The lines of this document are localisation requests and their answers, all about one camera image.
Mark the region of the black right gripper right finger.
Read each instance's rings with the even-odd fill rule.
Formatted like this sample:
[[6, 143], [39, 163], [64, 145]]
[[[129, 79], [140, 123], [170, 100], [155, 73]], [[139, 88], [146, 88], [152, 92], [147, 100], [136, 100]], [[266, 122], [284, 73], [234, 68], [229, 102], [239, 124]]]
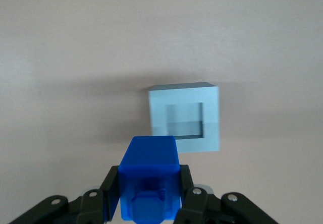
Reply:
[[189, 166], [180, 167], [182, 207], [174, 223], [277, 223], [241, 193], [229, 192], [217, 198], [203, 187], [195, 187]]

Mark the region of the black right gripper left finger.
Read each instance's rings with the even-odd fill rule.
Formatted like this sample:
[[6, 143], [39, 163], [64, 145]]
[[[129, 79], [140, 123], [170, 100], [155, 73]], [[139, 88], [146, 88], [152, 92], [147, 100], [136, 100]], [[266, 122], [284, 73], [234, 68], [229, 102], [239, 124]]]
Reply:
[[98, 189], [91, 189], [73, 201], [62, 195], [49, 196], [11, 223], [107, 223], [113, 219], [119, 199], [116, 165]]

